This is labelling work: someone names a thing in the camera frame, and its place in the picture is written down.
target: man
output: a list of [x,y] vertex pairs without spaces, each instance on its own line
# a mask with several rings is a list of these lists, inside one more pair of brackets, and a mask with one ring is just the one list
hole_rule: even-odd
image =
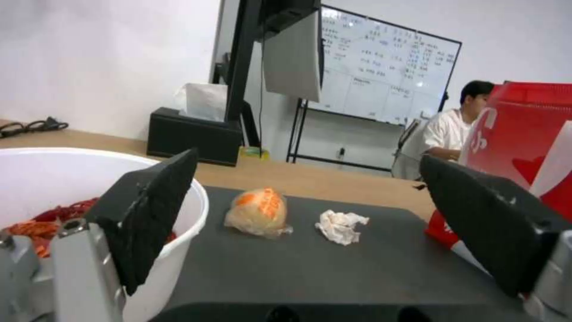
[[493,87],[493,83],[477,80],[465,85],[461,91],[461,108],[441,112],[427,123],[420,153],[458,160],[471,124],[487,105]]

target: red shopping bag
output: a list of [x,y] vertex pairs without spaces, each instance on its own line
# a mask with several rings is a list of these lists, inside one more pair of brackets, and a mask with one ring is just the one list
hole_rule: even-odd
[[[459,163],[513,180],[572,221],[572,84],[495,87]],[[480,267],[438,211],[426,233]]]

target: white bucket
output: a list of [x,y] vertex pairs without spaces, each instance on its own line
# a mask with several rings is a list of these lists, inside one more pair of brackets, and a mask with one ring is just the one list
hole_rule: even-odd
[[[76,148],[0,150],[0,228],[58,205],[99,197],[124,173],[157,162]],[[204,226],[208,211],[206,191],[193,180],[174,225],[177,239],[163,247],[145,284],[128,298],[123,313],[126,322],[148,321],[163,309],[181,273],[190,241]]]

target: orange rope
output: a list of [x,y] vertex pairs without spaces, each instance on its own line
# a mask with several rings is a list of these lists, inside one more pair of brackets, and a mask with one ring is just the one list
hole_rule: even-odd
[[[12,235],[30,237],[38,257],[50,257],[50,241],[57,233],[59,223],[83,217],[98,199],[93,198],[76,202],[69,207],[57,206],[52,210],[37,215],[32,220],[16,223],[7,229]],[[175,238],[177,238],[175,233],[171,233],[167,238],[166,244]]]

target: black cable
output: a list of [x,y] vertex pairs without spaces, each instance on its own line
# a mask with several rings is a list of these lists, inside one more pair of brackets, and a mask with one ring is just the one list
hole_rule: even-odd
[[[266,14],[265,2],[262,0],[262,13]],[[260,148],[259,148],[259,158],[262,159],[262,96],[263,96],[263,62],[264,62],[264,38],[266,34],[266,21],[262,21],[262,45],[260,53],[260,109],[258,110],[258,127],[260,132]]]
[[19,122],[12,122],[0,126],[0,139],[9,138],[22,133],[57,131],[67,127],[68,123],[58,122],[51,116],[45,121],[34,121],[26,126]]

